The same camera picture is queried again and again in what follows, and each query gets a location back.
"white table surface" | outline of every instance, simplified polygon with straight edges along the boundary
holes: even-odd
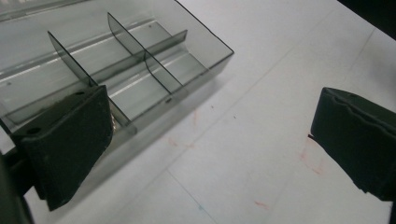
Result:
[[[213,94],[64,210],[31,190],[36,223],[388,223],[307,135],[325,86],[396,111],[396,42],[335,0],[180,3],[235,51]]]

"red ink mark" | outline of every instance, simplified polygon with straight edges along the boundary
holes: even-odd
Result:
[[[168,143],[169,143],[169,145],[171,145],[173,147],[177,147],[178,146],[177,142],[175,142],[175,140],[173,140],[172,137],[168,138]]]
[[[265,210],[270,210],[270,206],[268,206],[265,203],[260,203],[260,202],[254,202],[257,206],[260,206],[262,208],[264,208]]]
[[[304,151],[300,154],[300,161],[305,161],[307,156],[306,148],[304,148]]]
[[[185,146],[186,148],[188,148],[188,149],[195,149],[195,144],[194,144],[194,143],[185,144],[184,146]]]
[[[197,121],[198,121],[198,110],[194,110],[194,126],[197,126]]]
[[[324,174],[324,159],[320,160],[320,164],[318,168],[311,168],[313,172],[315,172],[317,175],[323,175]]]

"transparent plastic tray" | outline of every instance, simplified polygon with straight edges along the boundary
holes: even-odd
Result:
[[[0,58],[0,116],[8,132],[73,92],[106,85],[118,130],[135,134],[233,55],[172,0],[56,7],[1,22],[0,40],[7,53]]]

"clear plastic organizer tray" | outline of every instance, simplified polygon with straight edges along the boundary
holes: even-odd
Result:
[[[67,95],[106,85],[116,130],[134,135],[233,55],[173,0],[39,8],[0,13],[0,116],[9,133]]]

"red scribble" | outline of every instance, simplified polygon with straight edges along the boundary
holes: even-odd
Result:
[[[194,121],[194,126],[197,126],[197,121],[198,121],[198,110],[194,110],[194,117],[193,117],[193,121]]]
[[[195,148],[195,144],[194,144],[194,143],[185,144],[184,146],[185,146],[186,148],[191,148],[191,149],[194,149],[194,148]]]
[[[318,168],[311,168],[313,172],[315,172],[317,175],[323,175],[324,174],[324,159],[320,160],[320,164]]]
[[[307,158],[307,151],[306,148],[304,149],[304,151],[300,154],[300,161],[305,161]]]
[[[270,210],[270,206],[265,203],[254,202],[257,206],[264,208],[265,210]]]
[[[177,142],[175,142],[175,140],[172,137],[168,138],[168,143],[169,143],[169,145],[171,145],[173,147],[177,147],[178,146]]]

